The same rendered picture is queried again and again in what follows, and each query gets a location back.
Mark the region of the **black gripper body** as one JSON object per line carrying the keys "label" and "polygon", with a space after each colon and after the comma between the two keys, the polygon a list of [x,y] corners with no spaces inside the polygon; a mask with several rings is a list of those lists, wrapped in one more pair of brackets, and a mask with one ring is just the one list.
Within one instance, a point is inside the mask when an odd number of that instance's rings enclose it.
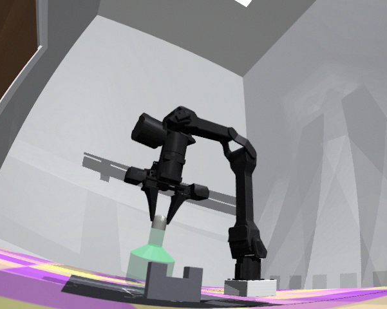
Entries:
{"label": "black gripper body", "polygon": [[[146,175],[146,171],[138,167],[129,167],[124,182],[133,185],[150,185],[174,191],[174,195],[181,193],[191,196],[191,200],[201,201],[209,199],[209,188],[203,185],[180,185],[185,157],[172,151],[162,151],[158,160],[156,176]],[[160,182],[160,183],[159,183]],[[170,186],[171,185],[171,186]],[[173,186],[173,187],[172,187]]]}

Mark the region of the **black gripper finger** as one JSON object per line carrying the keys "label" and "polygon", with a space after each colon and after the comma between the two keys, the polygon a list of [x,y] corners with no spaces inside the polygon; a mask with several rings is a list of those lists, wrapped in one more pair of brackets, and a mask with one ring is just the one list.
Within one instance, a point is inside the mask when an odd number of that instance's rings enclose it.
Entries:
{"label": "black gripper finger", "polygon": [[144,185],[142,188],[140,188],[140,190],[144,191],[146,194],[151,221],[153,221],[155,218],[158,189],[158,187],[153,187],[150,185]]}
{"label": "black gripper finger", "polygon": [[179,209],[179,206],[181,206],[181,204],[183,204],[183,202],[188,199],[191,199],[190,195],[181,193],[175,194],[171,197],[171,204],[167,213],[167,225],[173,219],[174,215]]}

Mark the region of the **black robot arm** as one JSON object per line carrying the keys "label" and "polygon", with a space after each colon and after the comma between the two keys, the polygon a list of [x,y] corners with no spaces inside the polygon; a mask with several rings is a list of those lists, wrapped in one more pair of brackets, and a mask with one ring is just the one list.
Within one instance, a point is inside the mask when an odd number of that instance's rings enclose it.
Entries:
{"label": "black robot arm", "polygon": [[[178,106],[163,122],[142,113],[132,130],[131,139],[153,149],[162,145],[161,152],[172,151],[185,157],[187,146],[196,143],[191,135],[220,142],[230,168],[236,175],[236,224],[229,227],[227,240],[232,259],[236,259],[235,279],[232,280],[265,280],[260,278],[260,258],[266,258],[267,250],[253,220],[252,173],[256,167],[257,154],[252,144],[233,127],[200,119],[194,111],[184,106]],[[243,147],[231,152],[228,143],[231,140]]]}

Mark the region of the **grey flat mat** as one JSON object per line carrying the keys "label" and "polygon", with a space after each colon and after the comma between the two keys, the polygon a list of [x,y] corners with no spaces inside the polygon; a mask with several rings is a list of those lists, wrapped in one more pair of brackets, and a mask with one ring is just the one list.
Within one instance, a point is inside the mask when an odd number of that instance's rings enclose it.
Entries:
{"label": "grey flat mat", "polygon": [[257,301],[244,301],[207,294],[201,294],[200,303],[147,299],[144,297],[144,291],[137,290],[131,286],[76,275],[71,275],[61,292],[121,303],[175,308],[251,308],[283,305],[261,303]]}

